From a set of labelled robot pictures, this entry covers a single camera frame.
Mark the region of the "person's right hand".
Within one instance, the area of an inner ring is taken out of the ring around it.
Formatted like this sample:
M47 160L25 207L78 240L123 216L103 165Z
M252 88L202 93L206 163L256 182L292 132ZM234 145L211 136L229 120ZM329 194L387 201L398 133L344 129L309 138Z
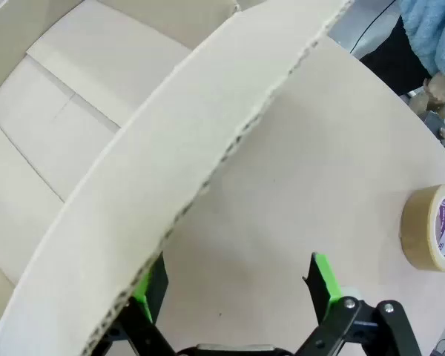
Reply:
M423 89L434 103L445 103L445 75L436 73L431 79L425 79Z

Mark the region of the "person's left hand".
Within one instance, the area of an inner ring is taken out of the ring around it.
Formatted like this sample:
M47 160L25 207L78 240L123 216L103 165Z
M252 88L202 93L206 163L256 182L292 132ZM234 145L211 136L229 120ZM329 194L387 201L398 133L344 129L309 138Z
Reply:
M409 108L418 116L431 111L445 118L445 102L431 98L427 93L418 93L409 101Z

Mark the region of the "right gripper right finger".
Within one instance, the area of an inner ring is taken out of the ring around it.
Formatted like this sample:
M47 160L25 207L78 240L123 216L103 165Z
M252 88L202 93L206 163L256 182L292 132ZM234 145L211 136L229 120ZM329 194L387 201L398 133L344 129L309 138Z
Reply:
M383 300L375 307L343 295L324 254L312 253L308 276L318 326L301 346L302 355L337 355L347 343L361 346L365 355L420 355L403 306Z

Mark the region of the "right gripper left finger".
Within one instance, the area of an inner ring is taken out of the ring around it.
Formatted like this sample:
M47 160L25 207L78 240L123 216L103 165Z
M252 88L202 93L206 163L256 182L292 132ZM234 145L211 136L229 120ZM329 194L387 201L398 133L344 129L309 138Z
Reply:
M175 355L156 327L167 287L168 275L160 255L91 354L106 355L115 342L126 341L135 355Z

